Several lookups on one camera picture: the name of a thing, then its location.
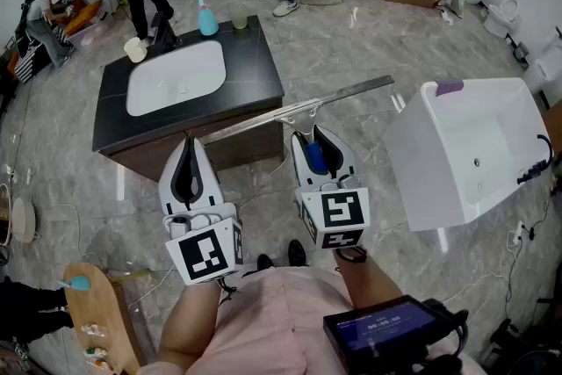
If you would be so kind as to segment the person's pink shirt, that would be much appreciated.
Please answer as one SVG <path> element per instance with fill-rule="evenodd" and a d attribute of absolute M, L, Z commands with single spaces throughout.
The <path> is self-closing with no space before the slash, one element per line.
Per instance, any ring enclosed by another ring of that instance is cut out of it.
<path fill-rule="evenodd" d="M 340 271 L 257 271 L 220 299 L 213 338 L 193 366 L 184 371 L 157 356 L 138 375 L 348 375 L 323 318 L 353 308 Z"/>

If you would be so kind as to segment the white toilet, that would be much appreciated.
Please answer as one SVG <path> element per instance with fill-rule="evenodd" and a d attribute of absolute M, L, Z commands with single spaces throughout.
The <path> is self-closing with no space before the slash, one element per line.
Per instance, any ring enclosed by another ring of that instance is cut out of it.
<path fill-rule="evenodd" d="M 532 59 L 522 79 L 532 94 L 562 76 L 562 38 L 555 37 Z"/>
<path fill-rule="evenodd" d="M 519 21 L 519 2 L 503 0 L 499 5 L 490 4 L 488 6 L 483 26 L 491 34 L 505 39 L 517 29 Z"/>

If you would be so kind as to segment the wooden stool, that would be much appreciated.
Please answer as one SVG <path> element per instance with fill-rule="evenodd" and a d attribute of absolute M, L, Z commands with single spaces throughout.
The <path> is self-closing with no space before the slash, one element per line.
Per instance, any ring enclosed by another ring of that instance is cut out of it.
<path fill-rule="evenodd" d="M 107 350 L 107 363 L 116 375 L 136 375 L 145 364 L 133 324 L 129 318 L 123 289 L 115 285 L 102 270 L 90 263 L 72 263 L 63 280 L 75 276 L 89 278 L 87 292 L 66 289 L 68 310 L 81 349 L 99 347 Z M 107 337 L 87 335 L 82 325 L 97 324 L 108 329 Z"/>

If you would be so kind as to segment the black bathtub tap fixture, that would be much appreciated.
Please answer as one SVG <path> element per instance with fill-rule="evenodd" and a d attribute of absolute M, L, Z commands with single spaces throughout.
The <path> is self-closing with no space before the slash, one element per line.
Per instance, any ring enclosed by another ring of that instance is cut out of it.
<path fill-rule="evenodd" d="M 544 141 L 548 146 L 548 158 L 543 159 L 537 163 L 535 163 L 530 169 L 528 169 L 521 177 L 518 177 L 516 182 L 518 185 L 523 184 L 531 180 L 532 178 L 540 176 L 545 170 L 549 169 L 554 157 L 553 148 L 551 145 L 550 139 L 543 135 L 539 134 L 537 138 L 541 141 Z"/>

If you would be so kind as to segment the round white disc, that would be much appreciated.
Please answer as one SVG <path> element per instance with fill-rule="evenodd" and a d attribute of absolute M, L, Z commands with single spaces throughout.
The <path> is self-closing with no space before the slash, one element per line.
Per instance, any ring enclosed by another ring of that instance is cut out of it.
<path fill-rule="evenodd" d="M 36 215 L 30 200 L 16 198 L 11 208 L 11 234 L 19 242 L 30 243 L 36 233 Z"/>

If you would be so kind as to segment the pink storage box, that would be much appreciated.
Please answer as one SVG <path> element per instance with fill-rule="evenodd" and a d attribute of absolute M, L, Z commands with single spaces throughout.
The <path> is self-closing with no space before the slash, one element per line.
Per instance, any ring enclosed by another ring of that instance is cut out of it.
<path fill-rule="evenodd" d="M 110 29 L 110 25 L 105 21 L 97 21 L 91 25 L 86 26 L 79 32 L 67 37 L 67 42 L 76 49 L 81 49 L 91 45 L 95 40 L 102 37 L 102 35 Z"/>

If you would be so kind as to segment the cream cup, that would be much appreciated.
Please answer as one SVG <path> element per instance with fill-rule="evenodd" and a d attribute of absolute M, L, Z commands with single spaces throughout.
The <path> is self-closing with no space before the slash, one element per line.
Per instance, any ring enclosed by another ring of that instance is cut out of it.
<path fill-rule="evenodd" d="M 144 40 L 134 37 L 126 42 L 124 51 L 131 62 L 139 63 L 147 57 L 148 47 Z"/>

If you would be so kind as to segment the striped bag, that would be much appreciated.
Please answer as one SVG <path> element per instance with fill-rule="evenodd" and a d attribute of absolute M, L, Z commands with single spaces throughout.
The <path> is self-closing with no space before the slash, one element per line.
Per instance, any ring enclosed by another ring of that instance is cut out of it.
<path fill-rule="evenodd" d="M 38 41 L 34 41 L 27 50 L 23 58 L 19 58 L 14 68 L 15 76 L 21 83 L 27 83 L 39 69 L 40 52 L 44 46 Z"/>

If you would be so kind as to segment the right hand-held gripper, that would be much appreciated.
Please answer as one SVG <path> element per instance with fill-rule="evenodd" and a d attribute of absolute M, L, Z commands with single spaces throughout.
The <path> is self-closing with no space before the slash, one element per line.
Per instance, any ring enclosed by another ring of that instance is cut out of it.
<path fill-rule="evenodd" d="M 293 163 L 301 186 L 295 191 L 299 217 L 316 249 L 358 246 L 371 225 L 371 214 L 369 190 L 354 176 L 355 153 L 326 127 L 316 126 L 313 138 L 310 143 L 302 133 L 292 134 Z"/>

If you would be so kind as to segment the black faucet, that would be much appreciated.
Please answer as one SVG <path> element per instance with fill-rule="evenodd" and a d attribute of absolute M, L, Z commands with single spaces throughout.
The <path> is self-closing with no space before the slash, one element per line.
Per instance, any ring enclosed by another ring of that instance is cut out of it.
<path fill-rule="evenodd" d="M 170 21 L 163 12 L 155 14 L 151 26 L 156 29 L 152 48 L 158 54 L 166 54 L 177 49 L 180 39 L 176 36 Z"/>

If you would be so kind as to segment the metal squeegee with blue handle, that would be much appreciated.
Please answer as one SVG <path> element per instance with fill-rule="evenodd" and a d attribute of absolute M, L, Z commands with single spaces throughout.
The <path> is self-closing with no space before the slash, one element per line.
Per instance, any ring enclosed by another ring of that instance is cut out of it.
<path fill-rule="evenodd" d="M 355 83 L 318 98 L 299 101 L 291 105 L 277 108 L 271 112 L 255 116 L 254 118 L 243 120 L 242 122 L 202 137 L 200 142 L 203 146 L 209 145 L 268 125 L 269 123 L 278 122 L 301 133 L 308 143 L 312 143 L 313 128 L 317 112 L 322 106 L 366 91 L 379 89 L 393 83 L 394 80 L 391 76 L 380 76 L 361 83 Z"/>

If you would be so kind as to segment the teal brush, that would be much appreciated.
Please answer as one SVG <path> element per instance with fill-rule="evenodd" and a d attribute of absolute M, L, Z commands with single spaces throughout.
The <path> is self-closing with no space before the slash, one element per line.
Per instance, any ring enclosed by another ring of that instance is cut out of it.
<path fill-rule="evenodd" d="M 64 288 L 87 292 L 91 288 L 91 283 L 86 276 L 75 276 L 69 280 L 58 280 L 58 284 Z"/>

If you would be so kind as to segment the person's right forearm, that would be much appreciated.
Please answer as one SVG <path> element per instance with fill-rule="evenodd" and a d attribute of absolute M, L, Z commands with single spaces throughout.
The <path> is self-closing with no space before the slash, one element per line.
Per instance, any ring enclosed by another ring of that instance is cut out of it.
<path fill-rule="evenodd" d="M 363 247 L 335 249 L 334 258 L 355 309 L 375 306 L 403 295 Z"/>

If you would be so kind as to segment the person's left forearm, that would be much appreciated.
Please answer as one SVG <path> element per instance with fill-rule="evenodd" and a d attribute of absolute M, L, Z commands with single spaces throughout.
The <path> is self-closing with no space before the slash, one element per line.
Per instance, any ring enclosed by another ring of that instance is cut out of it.
<path fill-rule="evenodd" d="M 187 371 L 202 357 L 213 338 L 220 295 L 216 282 L 183 289 L 162 330 L 159 362 Z"/>

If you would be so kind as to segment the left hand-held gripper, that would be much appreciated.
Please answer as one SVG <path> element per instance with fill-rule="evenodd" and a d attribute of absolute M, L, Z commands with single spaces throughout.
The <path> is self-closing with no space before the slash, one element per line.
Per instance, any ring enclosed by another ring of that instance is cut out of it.
<path fill-rule="evenodd" d="M 219 179 L 198 139 L 190 146 L 186 138 L 172 151 L 158 193 L 168 214 L 163 220 L 170 234 L 166 248 L 186 285 L 216 281 L 241 270 L 242 227 L 237 209 L 223 203 Z"/>

